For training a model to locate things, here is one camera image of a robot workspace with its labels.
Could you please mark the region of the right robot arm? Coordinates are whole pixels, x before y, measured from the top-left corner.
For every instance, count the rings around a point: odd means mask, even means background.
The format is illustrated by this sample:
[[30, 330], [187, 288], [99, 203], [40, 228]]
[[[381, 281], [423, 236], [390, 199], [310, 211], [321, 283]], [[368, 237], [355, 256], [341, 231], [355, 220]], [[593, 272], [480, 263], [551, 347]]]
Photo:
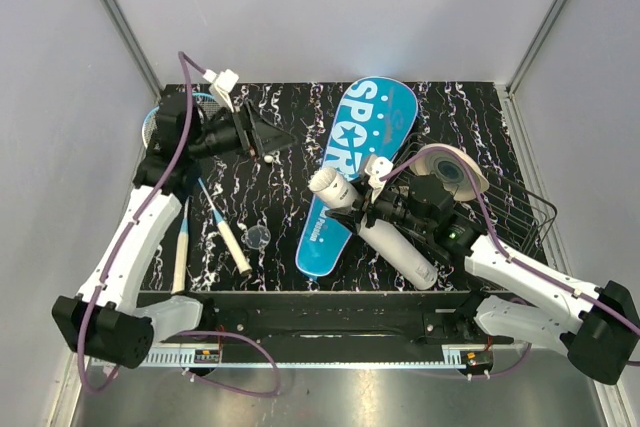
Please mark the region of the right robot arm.
[[482, 337], [511, 337], [567, 357], [582, 374], [615, 384], [639, 343], [639, 315], [630, 291], [566, 276], [470, 222], [433, 175], [411, 179], [403, 190], [380, 194], [337, 176], [318, 196], [328, 216], [359, 235], [413, 284], [427, 283], [431, 265], [417, 252], [406, 256], [414, 238], [441, 263], [497, 284], [523, 299], [516, 305], [496, 295], [476, 294], [454, 318], [466, 343]]

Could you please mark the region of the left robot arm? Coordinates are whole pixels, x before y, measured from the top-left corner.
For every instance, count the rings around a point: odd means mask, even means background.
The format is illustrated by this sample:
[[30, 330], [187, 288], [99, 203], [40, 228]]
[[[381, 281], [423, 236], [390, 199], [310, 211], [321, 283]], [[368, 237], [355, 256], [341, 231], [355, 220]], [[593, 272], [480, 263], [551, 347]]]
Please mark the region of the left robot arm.
[[193, 294], [137, 305], [147, 267], [201, 175], [200, 160], [227, 153], [259, 160], [296, 142], [249, 100], [203, 106], [187, 92], [163, 96], [144, 132], [146, 153], [109, 247], [78, 292], [58, 297], [52, 307], [72, 352], [128, 369], [138, 367], [154, 344], [181, 332], [196, 343], [215, 333], [216, 319]]

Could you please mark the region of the white shuttlecock tube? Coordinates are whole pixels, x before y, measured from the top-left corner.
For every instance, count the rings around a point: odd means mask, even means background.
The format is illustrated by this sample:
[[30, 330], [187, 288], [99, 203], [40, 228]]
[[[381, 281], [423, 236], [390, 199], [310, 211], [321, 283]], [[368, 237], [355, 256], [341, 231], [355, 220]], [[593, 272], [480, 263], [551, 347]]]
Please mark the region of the white shuttlecock tube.
[[[364, 197], [334, 167], [323, 167], [309, 183], [310, 190], [330, 208], [352, 207]], [[390, 223], [375, 220], [367, 227], [365, 220], [355, 227], [357, 235], [372, 247], [418, 290], [427, 290], [437, 281], [437, 269]]]

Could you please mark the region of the white shuttlecock of pair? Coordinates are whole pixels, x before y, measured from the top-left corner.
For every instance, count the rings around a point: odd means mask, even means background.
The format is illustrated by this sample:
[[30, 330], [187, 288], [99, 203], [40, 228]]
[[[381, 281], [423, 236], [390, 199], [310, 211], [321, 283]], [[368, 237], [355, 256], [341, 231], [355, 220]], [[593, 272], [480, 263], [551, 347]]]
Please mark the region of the white shuttlecock of pair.
[[274, 152], [268, 152], [268, 153], [265, 153], [265, 154], [262, 156], [262, 160], [263, 160], [266, 164], [269, 164], [269, 165], [273, 164], [273, 163], [274, 163], [274, 161], [275, 161], [275, 153], [274, 153]]

